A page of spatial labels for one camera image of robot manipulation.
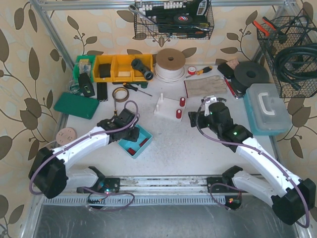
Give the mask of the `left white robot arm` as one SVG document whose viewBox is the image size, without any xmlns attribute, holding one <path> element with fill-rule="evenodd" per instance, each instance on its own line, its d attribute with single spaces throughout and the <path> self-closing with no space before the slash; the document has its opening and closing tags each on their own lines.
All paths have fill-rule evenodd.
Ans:
<svg viewBox="0 0 317 238">
<path fill-rule="evenodd" d="M 124 108 L 117 116 L 101 120 L 93 129 L 74 141 L 54 149 L 43 147 L 36 155 L 29 172 L 29 190 L 33 195 L 55 198 L 65 190 L 109 194 L 106 177 L 96 167 L 72 169 L 93 151 L 121 139 L 137 141 L 138 112 Z"/>
</svg>

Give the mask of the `large red spring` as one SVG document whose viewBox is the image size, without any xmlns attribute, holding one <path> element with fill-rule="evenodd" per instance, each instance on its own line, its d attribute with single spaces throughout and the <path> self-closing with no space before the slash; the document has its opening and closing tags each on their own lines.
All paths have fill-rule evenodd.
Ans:
<svg viewBox="0 0 317 238">
<path fill-rule="evenodd" d="M 186 99 L 184 97 L 181 97 L 180 100 L 179 100 L 179 106 L 180 107 L 185 107 L 186 105 Z"/>
<path fill-rule="evenodd" d="M 182 119 L 182 110 L 181 109 L 177 109 L 175 116 L 176 116 L 177 119 Z"/>
</svg>

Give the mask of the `small orange-black screwdriver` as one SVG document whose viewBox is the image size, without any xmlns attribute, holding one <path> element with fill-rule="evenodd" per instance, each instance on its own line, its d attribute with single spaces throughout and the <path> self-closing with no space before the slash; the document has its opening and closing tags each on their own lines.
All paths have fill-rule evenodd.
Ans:
<svg viewBox="0 0 317 238">
<path fill-rule="evenodd" d="M 113 98 L 114 100 L 114 115 L 117 116 L 117 109 L 116 109 L 116 98 Z"/>
</svg>

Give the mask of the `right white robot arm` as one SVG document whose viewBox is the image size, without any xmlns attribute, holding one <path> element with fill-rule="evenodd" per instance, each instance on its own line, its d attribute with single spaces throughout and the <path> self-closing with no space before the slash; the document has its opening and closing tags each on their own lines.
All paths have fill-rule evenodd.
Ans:
<svg viewBox="0 0 317 238">
<path fill-rule="evenodd" d="M 247 192 L 270 206 L 282 222 L 305 229 L 310 226 L 309 211 L 315 206 L 316 184 L 287 170 L 249 130 L 234 123 L 225 99 L 205 97 L 198 110 L 189 112 L 188 116 L 191 127 L 202 136 L 245 158 L 264 177 L 261 180 L 239 166 L 232 166 L 222 174 L 221 182 L 211 183 L 209 193 L 217 186 Z"/>
</svg>

